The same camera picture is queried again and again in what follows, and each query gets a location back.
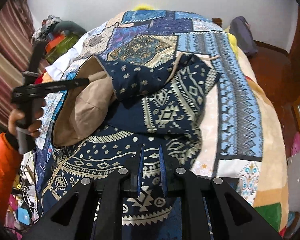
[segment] pink item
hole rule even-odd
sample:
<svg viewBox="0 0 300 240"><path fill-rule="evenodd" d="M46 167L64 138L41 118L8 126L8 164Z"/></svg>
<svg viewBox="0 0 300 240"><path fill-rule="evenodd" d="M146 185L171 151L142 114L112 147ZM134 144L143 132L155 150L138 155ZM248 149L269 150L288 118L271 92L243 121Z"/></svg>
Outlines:
<svg viewBox="0 0 300 240"><path fill-rule="evenodd" d="M300 152L300 133L297 132L293 138L293 144L291 146L291 156Z"/></svg>
<svg viewBox="0 0 300 240"><path fill-rule="evenodd" d="M16 211L18 209L18 202L17 200L14 198L13 195L10 195L9 198L9 205L11 206L13 211Z"/></svg>
<svg viewBox="0 0 300 240"><path fill-rule="evenodd" d="M14 215L13 213L11 212L7 212L6 214L6 221L5 221L5 224L4 226L8 227L8 228L14 228L14 222L15 222L15 218L14 218Z"/></svg>
<svg viewBox="0 0 300 240"><path fill-rule="evenodd" d="M18 240L21 240L21 239L22 239L22 235L20 235L18 232L16 232L16 235L17 235L17 239L18 239Z"/></svg>

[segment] yellow plush toy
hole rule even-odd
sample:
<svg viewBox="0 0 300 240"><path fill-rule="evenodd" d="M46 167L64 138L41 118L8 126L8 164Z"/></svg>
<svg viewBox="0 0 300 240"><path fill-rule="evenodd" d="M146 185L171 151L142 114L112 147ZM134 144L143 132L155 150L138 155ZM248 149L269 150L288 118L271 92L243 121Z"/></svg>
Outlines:
<svg viewBox="0 0 300 240"><path fill-rule="evenodd" d="M228 33L228 38L229 38L230 46L231 46L236 58L238 59L239 52L238 52L237 39L231 33Z"/></svg>
<svg viewBox="0 0 300 240"><path fill-rule="evenodd" d="M154 10L154 8L147 4L139 4L133 9L133 11L140 11L140 10Z"/></svg>

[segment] blue gripper pad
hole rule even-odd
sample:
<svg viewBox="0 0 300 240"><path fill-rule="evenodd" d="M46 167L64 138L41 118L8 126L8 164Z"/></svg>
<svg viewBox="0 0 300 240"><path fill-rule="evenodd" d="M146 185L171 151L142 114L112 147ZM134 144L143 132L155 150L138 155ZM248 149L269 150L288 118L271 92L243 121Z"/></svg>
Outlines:
<svg viewBox="0 0 300 240"><path fill-rule="evenodd" d="M166 197L168 192L168 186L167 186L167 171L166 166L164 163L163 158L163 151L162 146L159 146L159 161L160 161L160 174L161 174L161 184L162 184L162 191L163 195Z"/></svg>
<svg viewBox="0 0 300 240"><path fill-rule="evenodd" d="M143 149L143 145L141 147L141 153L140 153L140 161L139 161L139 168L138 168L138 180L137 180L137 192L138 196L140 196L141 193L141 181L142 181L142 174L143 174L143 162L144 162L144 155L145 151Z"/></svg>

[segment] striped curtain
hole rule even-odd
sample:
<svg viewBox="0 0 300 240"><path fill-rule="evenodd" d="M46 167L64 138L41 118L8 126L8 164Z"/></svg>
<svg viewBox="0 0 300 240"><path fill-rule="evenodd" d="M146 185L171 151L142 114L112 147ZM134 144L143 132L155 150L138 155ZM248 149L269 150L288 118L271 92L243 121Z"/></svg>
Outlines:
<svg viewBox="0 0 300 240"><path fill-rule="evenodd" d="M21 72L29 64L33 33L26 0L8 0L0 11L0 123L4 126L12 110L11 91L22 85ZM41 69L47 65L42 61Z"/></svg>

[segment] hand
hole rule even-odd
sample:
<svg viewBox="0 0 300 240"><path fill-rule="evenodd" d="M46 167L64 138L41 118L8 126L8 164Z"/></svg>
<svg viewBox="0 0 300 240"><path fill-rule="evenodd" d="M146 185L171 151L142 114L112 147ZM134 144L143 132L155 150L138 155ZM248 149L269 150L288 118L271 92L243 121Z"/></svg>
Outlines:
<svg viewBox="0 0 300 240"><path fill-rule="evenodd" d="M46 105L46 102L43 101L42 107L44 107ZM40 110L38 112L36 112L34 114L34 117L36 119L40 118L43 116L43 109L40 108ZM25 114L18 110L18 109L13 109L9 115L9 120L8 120L8 131L9 133L11 133L13 136L16 136L17 132L16 132L16 121L21 120L25 117ZM31 136L33 138L37 138L40 135L40 132L38 131L38 129L40 128L40 126L42 125L41 120L36 120L33 124L31 124L28 127L28 131L31 133Z"/></svg>

